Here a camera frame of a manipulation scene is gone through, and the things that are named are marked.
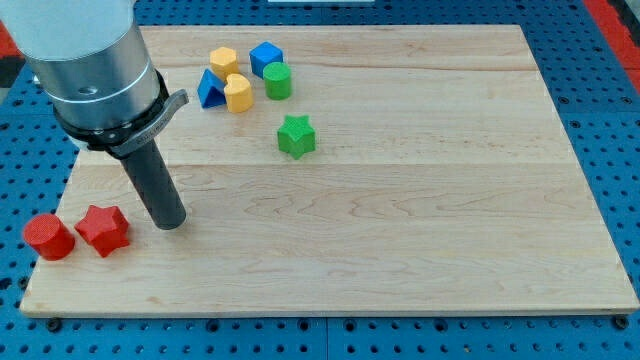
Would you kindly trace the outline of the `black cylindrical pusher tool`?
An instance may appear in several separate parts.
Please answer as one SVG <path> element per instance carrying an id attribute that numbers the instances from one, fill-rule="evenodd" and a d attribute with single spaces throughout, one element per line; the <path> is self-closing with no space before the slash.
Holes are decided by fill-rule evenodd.
<path id="1" fill-rule="evenodd" d="M 185 221 L 186 210 L 154 140 L 121 164 L 157 228 L 171 230 Z"/>

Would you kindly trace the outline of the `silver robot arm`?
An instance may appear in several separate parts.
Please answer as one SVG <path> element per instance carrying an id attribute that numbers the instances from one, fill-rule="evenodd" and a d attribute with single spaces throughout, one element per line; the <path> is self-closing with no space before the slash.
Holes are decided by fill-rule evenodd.
<path id="1" fill-rule="evenodd" d="M 1 21 L 53 104 L 64 131 L 119 160 L 154 224 L 186 210 L 155 138 L 189 101 L 156 70 L 132 0 L 3 0 Z"/>

